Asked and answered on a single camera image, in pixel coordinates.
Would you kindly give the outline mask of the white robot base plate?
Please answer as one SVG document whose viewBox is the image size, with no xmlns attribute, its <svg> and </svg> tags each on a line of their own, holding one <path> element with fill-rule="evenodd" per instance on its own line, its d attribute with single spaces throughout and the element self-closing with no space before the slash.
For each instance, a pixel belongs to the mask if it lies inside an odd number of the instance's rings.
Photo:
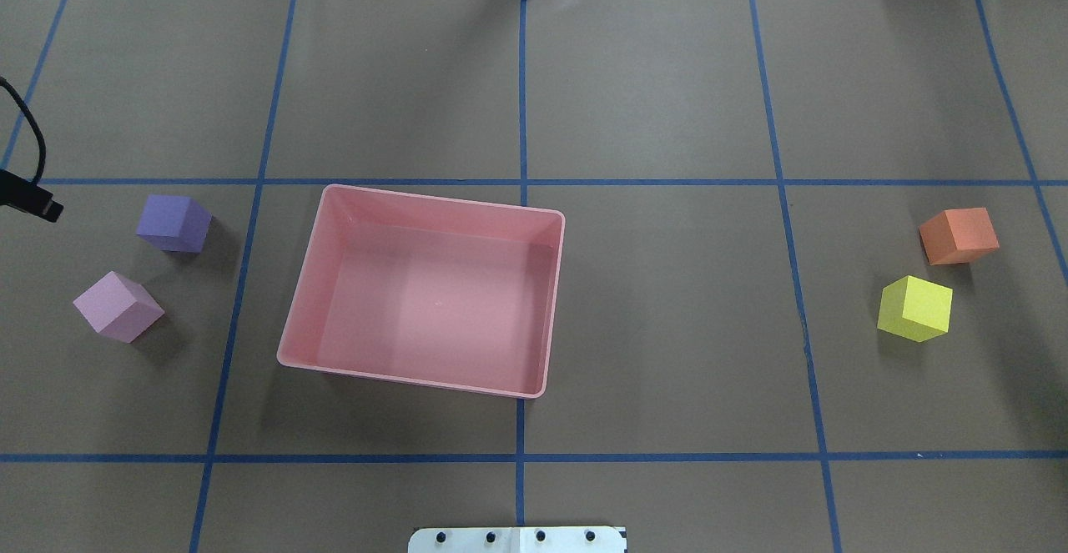
<svg viewBox="0 0 1068 553">
<path fill-rule="evenodd" d="M 624 527 L 501 526 L 417 530 L 408 552 L 627 552 Z"/>
</svg>

